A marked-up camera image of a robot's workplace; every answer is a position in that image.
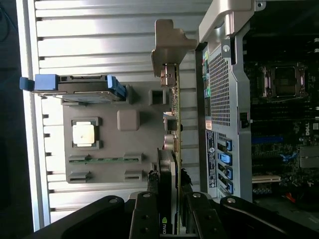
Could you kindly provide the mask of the green ram stick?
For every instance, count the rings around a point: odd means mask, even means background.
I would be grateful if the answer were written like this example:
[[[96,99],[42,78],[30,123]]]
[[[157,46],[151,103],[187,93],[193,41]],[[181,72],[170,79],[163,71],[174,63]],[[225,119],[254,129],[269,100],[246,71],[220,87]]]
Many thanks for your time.
[[[90,156],[83,158],[69,158],[71,164],[90,164],[90,163],[139,163],[140,158],[136,157],[116,157],[116,158],[92,158]]]

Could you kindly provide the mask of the hard disk with blue caddy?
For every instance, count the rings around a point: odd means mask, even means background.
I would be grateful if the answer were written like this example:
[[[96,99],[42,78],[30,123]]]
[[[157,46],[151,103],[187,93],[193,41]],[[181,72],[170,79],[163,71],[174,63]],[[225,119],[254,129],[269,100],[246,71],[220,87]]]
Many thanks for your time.
[[[126,87],[112,75],[36,74],[34,80],[20,77],[19,87],[42,97],[52,96],[70,103],[107,103],[125,101],[127,97]]]

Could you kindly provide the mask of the metal cpu socket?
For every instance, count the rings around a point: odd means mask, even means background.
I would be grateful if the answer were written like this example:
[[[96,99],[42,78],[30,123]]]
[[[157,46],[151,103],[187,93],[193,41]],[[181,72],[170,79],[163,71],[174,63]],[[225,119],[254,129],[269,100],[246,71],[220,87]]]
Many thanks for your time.
[[[263,97],[290,100],[306,96],[306,67],[299,62],[263,66]]]

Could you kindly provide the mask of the green motherboard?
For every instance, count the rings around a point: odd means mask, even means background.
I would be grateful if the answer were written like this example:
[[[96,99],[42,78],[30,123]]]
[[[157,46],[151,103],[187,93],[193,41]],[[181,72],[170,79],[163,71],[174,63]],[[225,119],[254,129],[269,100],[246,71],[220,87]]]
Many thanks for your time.
[[[319,146],[319,35],[249,38],[244,70],[250,81],[252,172],[278,175],[281,182],[253,184],[253,195],[280,195],[293,203],[319,196],[319,168],[300,167],[300,148]],[[268,64],[305,67],[306,96],[268,100],[263,71]]]

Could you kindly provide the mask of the grey plastic parts rack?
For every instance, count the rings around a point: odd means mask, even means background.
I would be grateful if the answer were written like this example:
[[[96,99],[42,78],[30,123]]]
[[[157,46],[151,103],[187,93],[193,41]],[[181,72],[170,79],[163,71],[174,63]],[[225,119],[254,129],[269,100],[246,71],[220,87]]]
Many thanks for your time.
[[[125,101],[81,104],[62,101],[65,173],[70,184],[141,182],[157,162],[165,135],[163,113],[170,110],[168,93],[154,82],[125,84]],[[73,144],[72,126],[95,126],[91,147]],[[136,157],[139,163],[71,164],[69,158]]]

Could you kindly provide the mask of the black open pc case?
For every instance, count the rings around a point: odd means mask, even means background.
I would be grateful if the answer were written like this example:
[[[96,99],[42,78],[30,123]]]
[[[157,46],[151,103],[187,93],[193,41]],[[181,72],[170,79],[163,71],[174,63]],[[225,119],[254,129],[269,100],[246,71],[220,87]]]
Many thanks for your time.
[[[319,35],[319,0],[212,0],[199,25],[196,80],[201,186],[216,201],[237,196],[288,218],[319,227],[319,196],[293,203],[275,194],[253,195],[250,81],[244,70],[249,38]],[[233,150],[225,141],[232,140]],[[231,165],[217,154],[227,153]],[[225,167],[233,170],[233,180]],[[234,193],[226,190],[233,183]]]

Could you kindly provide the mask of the white pci expansion slot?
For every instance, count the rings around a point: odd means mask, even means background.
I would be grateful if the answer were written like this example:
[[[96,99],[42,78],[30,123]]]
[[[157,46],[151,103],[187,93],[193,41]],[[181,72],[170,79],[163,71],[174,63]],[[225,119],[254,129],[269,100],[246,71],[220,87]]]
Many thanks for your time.
[[[276,182],[281,182],[281,177],[278,175],[256,175],[252,177],[252,184]]]

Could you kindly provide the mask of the silver finned heat sink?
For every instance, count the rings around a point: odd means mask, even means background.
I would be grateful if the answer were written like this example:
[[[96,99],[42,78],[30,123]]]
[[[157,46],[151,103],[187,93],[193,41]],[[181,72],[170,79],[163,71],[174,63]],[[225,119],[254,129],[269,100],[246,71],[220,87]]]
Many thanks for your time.
[[[319,168],[319,146],[302,146],[300,148],[300,167]]]

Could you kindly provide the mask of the silver cpu chip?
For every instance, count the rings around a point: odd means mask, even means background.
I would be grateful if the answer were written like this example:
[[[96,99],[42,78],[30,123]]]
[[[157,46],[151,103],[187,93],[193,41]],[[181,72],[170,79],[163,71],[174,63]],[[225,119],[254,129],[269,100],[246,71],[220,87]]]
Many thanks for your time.
[[[78,121],[72,126],[73,144],[77,147],[91,147],[95,143],[95,126],[89,121]]]

